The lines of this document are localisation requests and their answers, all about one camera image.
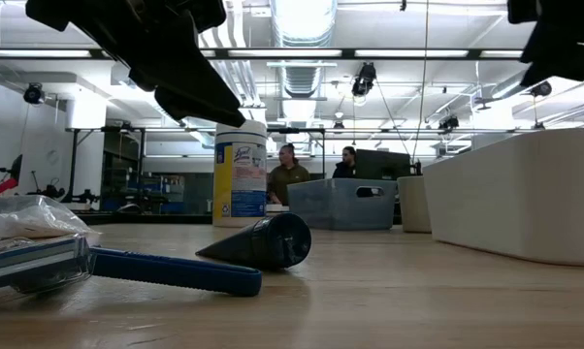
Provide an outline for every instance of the bin handle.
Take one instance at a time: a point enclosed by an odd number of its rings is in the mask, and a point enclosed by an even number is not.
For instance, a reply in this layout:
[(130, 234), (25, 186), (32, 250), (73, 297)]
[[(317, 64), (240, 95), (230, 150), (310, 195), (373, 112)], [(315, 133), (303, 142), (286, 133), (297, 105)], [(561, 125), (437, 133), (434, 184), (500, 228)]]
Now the bin handle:
[(380, 187), (362, 186), (357, 188), (357, 198), (380, 198), (385, 191)]

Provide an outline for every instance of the dark hair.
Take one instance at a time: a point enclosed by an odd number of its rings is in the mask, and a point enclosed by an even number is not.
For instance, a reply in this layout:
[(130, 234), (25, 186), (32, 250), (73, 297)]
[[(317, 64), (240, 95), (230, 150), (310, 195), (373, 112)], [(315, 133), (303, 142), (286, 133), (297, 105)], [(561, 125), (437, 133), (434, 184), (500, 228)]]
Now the dark hair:
[(352, 146), (347, 146), (347, 147), (345, 147), (343, 150), (348, 150), (348, 152), (349, 152), (349, 153), (350, 153), (352, 156), (354, 156), (354, 161), (357, 161), (357, 150), (355, 150), (355, 149), (354, 149), (354, 147), (352, 147)]
[(288, 143), (282, 146), (281, 149), (288, 149), (288, 151), (292, 153), (292, 162), (294, 162), (294, 165), (299, 163), (299, 159), (296, 158), (296, 154), (294, 153), (294, 144)]

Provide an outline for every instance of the product label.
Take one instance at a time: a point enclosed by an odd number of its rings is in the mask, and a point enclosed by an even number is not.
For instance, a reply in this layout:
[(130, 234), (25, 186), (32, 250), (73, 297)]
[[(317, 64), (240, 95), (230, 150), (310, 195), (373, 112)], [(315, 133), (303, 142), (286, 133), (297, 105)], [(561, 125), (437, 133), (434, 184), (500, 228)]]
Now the product label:
[[(217, 145), (215, 197), (229, 198), (221, 200), (222, 217), (266, 215), (266, 159), (266, 147), (262, 144)], [(224, 195), (226, 190), (230, 190), (229, 196)]]

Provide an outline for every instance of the computer monitor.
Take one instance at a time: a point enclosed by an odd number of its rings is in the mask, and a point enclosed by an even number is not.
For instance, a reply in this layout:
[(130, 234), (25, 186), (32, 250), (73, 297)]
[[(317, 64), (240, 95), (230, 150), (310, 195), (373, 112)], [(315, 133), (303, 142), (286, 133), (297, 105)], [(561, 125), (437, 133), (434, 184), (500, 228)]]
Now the computer monitor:
[(360, 179), (398, 180), (410, 176), (410, 155), (387, 151), (357, 150), (356, 177)]

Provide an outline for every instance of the table surface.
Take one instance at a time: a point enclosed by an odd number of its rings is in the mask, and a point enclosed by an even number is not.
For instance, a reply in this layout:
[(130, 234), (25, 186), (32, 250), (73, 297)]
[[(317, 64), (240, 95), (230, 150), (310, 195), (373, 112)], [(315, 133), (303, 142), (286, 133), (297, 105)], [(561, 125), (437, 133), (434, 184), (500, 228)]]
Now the table surface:
[[(235, 230), (97, 227), (103, 246), (194, 258)], [(313, 232), (307, 260), (262, 293), (92, 277), (27, 297), (0, 290), (0, 348), (584, 348), (584, 268), (391, 232)]]

